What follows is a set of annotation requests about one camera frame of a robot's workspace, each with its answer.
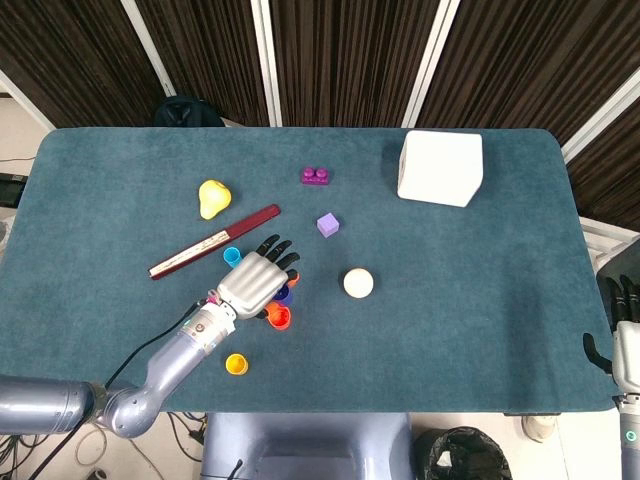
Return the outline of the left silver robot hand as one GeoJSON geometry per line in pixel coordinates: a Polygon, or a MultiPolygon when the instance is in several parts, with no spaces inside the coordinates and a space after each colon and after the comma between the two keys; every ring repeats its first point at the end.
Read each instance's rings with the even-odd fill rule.
{"type": "Polygon", "coordinates": [[[228,305],[237,320],[264,317],[266,305],[297,275],[291,265],[300,255],[295,251],[285,254],[291,245],[291,240],[281,241],[277,234],[264,240],[219,282],[217,303],[228,305]]]}

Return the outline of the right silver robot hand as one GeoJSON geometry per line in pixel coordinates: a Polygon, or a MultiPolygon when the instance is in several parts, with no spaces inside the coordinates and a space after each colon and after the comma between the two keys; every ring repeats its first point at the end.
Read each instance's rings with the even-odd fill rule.
{"type": "Polygon", "coordinates": [[[628,276],[605,278],[611,306],[613,359],[602,356],[590,333],[583,334],[587,359],[611,375],[624,394],[639,394],[639,285],[628,276]]]}

